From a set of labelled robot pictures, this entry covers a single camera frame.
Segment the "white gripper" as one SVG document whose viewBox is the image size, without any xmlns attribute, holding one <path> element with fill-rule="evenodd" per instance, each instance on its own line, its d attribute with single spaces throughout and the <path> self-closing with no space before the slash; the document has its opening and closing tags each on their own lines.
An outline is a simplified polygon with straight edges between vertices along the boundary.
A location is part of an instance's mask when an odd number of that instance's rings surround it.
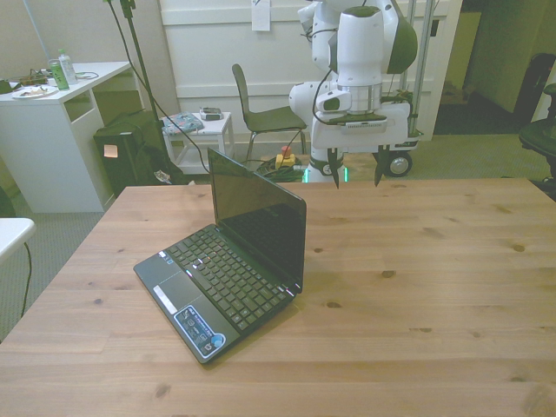
<svg viewBox="0 0 556 417">
<path fill-rule="evenodd" d="M 328 165 L 336 188 L 343 175 L 343 153 L 338 148 L 378 146 L 374 185 L 378 186 L 388 167 L 390 146 L 405 142 L 411 106 L 407 102 L 383 103 L 372 113 L 317 112 L 313 117 L 311 141 L 316 149 L 327 149 Z"/>
</svg>

